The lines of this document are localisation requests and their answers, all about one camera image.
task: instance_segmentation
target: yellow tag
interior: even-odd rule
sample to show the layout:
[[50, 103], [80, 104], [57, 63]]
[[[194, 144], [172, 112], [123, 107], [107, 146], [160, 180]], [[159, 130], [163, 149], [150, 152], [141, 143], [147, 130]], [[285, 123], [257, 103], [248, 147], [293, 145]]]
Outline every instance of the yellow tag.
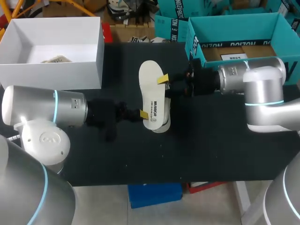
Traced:
[[149, 117], [148, 117], [148, 113], [146, 113], [145, 111], [143, 110], [140, 110], [140, 117], [145, 119], [145, 120], [148, 120]]
[[165, 83], [169, 81], [169, 75], [163, 75], [157, 79], [157, 84]]

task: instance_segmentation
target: black tabletop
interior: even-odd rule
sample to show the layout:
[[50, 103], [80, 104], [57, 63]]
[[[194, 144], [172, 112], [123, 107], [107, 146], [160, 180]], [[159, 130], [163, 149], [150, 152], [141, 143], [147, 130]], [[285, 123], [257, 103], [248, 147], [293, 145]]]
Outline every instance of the black tabletop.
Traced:
[[[105, 45], [101, 90], [81, 90], [88, 100], [111, 98], [142, 108], [138, 71], [146, 60], [164, 73], [188, 65], [179, 43]], [[285, 100], [300, 97], [296, 86], [284, 88]], [[0, 125], [1, 133], [13, 135]], [[299, 152], [296, 132], [259, 134], [248, 130], [242, 95], [218, 93], [171, 101], [171, 127], [163, 134], [143, 123], [122, 121], [118, 137], [105, 142], [93, 127], [64, 129], [71, 141], [62, 176], [73, 186], [186, 181], [272, 180]]]

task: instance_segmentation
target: floor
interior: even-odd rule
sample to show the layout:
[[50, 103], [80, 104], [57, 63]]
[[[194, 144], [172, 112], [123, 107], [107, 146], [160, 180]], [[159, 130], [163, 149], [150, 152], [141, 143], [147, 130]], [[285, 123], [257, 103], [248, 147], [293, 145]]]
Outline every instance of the floor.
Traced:
[[240, 225], [240, 212], [232, 183], [180, 201], [131, 209], [127, 186], [75, 187], [83, 204], [75, 225]]

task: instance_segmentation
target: cable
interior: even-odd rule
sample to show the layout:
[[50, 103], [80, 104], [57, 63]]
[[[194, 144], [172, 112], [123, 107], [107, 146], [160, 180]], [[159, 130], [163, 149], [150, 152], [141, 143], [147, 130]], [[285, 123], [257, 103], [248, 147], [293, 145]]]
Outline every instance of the cable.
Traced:
[[15, 136], [9, 137], [8, 140], [12, 142], [12, 141], [17, 140], [19, 138], [20, 138], [20, 135], [15, 135]]

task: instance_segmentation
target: white box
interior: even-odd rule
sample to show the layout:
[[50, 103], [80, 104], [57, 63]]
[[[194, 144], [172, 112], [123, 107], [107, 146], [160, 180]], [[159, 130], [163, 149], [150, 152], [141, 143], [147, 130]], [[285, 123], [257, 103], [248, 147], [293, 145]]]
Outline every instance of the white box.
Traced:
[[[58, 55], [72, 62], [41, 63]], [[100, 89], [103, 56], [100, 17], [13, 19], [0, 42], [0, 83]]]

